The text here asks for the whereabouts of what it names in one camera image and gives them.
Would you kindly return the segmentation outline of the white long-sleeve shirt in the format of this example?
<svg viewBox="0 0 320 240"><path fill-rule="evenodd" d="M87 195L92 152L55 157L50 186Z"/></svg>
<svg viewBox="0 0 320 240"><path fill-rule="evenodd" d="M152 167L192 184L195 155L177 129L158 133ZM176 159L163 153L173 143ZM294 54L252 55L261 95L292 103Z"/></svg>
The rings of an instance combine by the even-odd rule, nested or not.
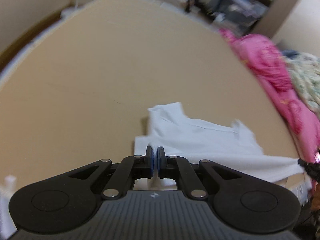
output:
<svg viewBox="0 0 320 240"><path fill-rule="evenodd" d="M221 126L191 119L179 102L148 111L148 133L135 138L135 155L145 153L148 146L153 150L162 146L167 156L185 157L195 164L208 159L272 183L303 172L296 159L265 155L254 133L239 120Z"/></svg>

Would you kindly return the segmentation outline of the white floral quilt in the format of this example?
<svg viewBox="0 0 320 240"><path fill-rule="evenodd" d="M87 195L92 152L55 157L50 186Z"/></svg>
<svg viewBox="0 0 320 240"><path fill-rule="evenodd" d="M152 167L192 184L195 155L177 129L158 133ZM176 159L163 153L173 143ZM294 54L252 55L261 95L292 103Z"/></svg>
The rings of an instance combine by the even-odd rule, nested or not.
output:
<svg viewBox="0 0 320 240"><path fill-rule="evenodd" d="M283 51L296 93L319 118L319 57L296 50Z"/></svg>

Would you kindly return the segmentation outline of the wooden wardrobe panel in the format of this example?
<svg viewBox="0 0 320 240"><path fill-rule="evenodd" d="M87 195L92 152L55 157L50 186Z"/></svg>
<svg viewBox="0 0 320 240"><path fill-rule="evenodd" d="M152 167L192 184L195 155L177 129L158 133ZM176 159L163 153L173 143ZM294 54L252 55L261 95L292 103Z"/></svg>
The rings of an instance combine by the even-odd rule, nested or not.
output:
<svg viewBox="0 0 320 240"><path fill-rule="evenodd" d="M298 2L299 0L275 0L251 33L274 38Z"/></svg>

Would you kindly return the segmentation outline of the pink floral quilt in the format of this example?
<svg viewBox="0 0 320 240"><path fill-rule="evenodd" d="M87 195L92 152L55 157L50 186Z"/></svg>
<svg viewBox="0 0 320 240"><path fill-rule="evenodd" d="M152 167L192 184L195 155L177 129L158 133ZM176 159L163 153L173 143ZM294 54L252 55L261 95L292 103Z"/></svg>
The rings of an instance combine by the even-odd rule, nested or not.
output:
<svg viewBox="0 0 320 240"><path fill-rule="evenodd" d="M264 35L236 37L228 29L220 29L219 33L255 75L288 123L298 139L305 161L315 163L319 149L319 119L298 97L280 50Z"/></svg>

